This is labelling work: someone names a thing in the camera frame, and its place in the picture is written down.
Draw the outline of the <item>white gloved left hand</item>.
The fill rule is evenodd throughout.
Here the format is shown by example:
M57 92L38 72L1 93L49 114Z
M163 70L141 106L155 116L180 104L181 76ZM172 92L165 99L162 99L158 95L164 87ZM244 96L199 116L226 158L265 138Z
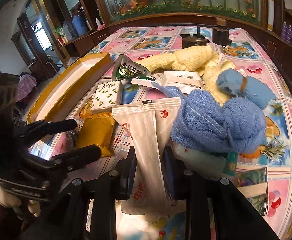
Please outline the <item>white gloved left hand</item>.
M0 205L3 207L19 207L21 206L22 201L7 192L5 192L1 186L0 186ZM28 210L31 214L33 214L35 217L39 217L41 213L40 209L40 203L35 200L28 200Z

